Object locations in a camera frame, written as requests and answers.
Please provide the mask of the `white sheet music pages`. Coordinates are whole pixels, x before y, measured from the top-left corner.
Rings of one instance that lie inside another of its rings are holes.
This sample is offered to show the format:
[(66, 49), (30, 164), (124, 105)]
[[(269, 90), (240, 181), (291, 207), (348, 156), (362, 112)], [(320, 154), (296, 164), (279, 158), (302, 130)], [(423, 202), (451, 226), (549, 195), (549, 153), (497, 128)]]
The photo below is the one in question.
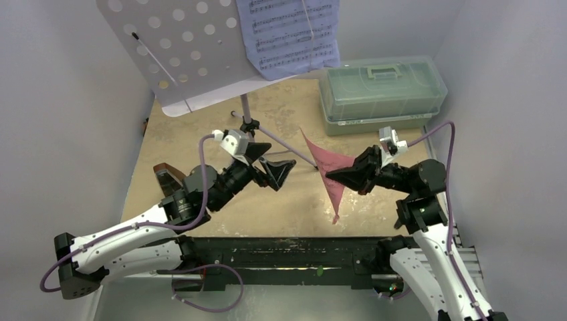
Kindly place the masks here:
[(340, 2), (237, 1), (249, 62), (269, 81), (340, 65)]

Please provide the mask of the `lilac perforated music stand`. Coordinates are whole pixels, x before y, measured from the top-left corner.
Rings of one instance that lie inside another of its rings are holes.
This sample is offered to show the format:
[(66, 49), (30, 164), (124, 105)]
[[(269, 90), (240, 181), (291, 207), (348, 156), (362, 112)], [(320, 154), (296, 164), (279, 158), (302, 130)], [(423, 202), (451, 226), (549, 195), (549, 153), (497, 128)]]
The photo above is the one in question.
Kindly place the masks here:
[(165, 112), (183, 115), (294, 76), (264, 79), (249, 62), (237, 1), (98, 1)]

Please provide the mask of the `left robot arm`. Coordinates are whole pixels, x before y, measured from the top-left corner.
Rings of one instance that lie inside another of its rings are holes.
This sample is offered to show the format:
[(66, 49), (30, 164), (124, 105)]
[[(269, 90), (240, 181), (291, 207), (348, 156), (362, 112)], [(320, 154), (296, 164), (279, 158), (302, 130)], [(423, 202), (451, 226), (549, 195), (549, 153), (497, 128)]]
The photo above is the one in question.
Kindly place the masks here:
[(58, 261), (51, 270), (58, 273), (55, 290), (63, 299), (78, 299), (108, 281), (150, 270), (194, 272), (199, 255), (182, 245), (181, 234), (207, 223), (250, 183), (278, 191), (296, 165), (295, 160), (265, 160), (268, 142), (245, 142), (231, 144), (233, 161), (218, 172), (205, 162), (206, 140), (199, 141), (199, 165), (156, 205), (103, 231), (55, 237)]

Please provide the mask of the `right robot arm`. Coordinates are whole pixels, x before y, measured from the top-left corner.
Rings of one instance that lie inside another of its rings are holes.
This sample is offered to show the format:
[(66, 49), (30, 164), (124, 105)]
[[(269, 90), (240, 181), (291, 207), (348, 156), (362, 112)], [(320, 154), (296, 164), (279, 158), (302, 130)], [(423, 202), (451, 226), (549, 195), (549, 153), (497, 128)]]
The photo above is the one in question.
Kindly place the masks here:
[(406, 227), (429, 267), (417, 262), (403, 237), (381, 241), (374, 260), (380, 270), (394, 270), (403, 279), (432, 320), (506, 320), (505, 313), (495, 311), (484, 298), (452, 242), (453, 224), (437, 198), (446, 190), (445, 165), (426, 159), (411, 167), (400, 166), (394, 160), (407, 150), (401, 144), (374, 145), (349, 167), (328, 171), (325, 176), (360, 195), (374, 187), (406, 194), (396, 202), (394, 227)]

